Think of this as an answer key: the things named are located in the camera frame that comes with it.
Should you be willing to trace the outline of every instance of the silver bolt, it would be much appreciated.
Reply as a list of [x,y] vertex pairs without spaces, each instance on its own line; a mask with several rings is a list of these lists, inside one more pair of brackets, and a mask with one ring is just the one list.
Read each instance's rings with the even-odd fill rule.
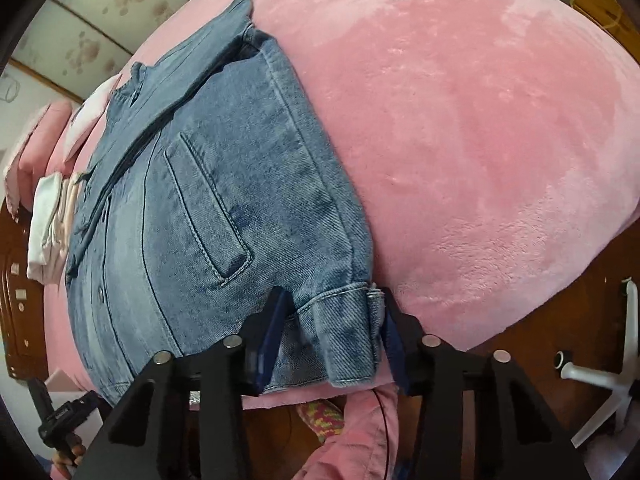
[[511,354],[506,350],[496,350],[494,352],[494,359],[499,363],[508,363],[511,361]]
[[159,352],[156,352],[154,354],[154,362],[157,365],[163,365],[164,363],[167,363],[171,360],[173,356],[171,355],[171,352],[167,351],[167,350],[161,350]]
[[422,338],[422,344],[430,348],[436,348],[436,346],[440,346],[440,343],[442,343],[441,339],[433,334],[427,334]]
[[228,335],[222,340],[222,344],[225,348],[236,348],[242,344],[242,338],[237,334]]

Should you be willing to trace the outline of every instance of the pink sleeve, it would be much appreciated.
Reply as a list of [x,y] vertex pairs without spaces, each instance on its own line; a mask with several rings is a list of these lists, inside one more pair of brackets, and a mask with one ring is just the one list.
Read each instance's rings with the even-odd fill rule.
[[385,469],[386,479],[391,478],[398,436],[398,393],[394,384],[350,394],[344,407],[342,434],[328,438],[292,480],[385,480]]

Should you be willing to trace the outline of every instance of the wire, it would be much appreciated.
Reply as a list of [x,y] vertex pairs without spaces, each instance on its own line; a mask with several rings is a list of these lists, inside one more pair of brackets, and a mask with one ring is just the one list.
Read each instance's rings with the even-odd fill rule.
[[383,480],[386,480],[386,475],[389,473],[389,429],[386,426],[386,415],[385,415],[385,409],[382,406],[382,401],[380,400],[380,396],[378,395],[378,392],[375,390],[375,388],[372,390],[373,394],[376,396],[376,399],[378,400],[378,404],[380,405],[380,411],[382,412],[382,420],[385,423],[385,438],[386,438],[386,463],[385,463],[385,475],[383,476]]

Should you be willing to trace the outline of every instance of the blue denim jacket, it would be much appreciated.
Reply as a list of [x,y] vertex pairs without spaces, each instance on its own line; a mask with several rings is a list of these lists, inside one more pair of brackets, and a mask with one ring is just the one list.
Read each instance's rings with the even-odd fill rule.
[[148,359],[207,349],[294,295],[269,390],[369,381],[382,294],[362,207],[277,42],[234,0],[109,104],[66,268],[71,326],[117,402]]

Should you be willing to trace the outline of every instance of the patterned sock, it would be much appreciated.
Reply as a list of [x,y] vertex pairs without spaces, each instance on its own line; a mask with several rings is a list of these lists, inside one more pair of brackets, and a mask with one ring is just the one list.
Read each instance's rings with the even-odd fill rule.
[[344,428],[344,416],[328,400],[314,400],[306,404],[297,404],[296,412],[302,421],[316,434],[320,444],[330,436],[340,435]]

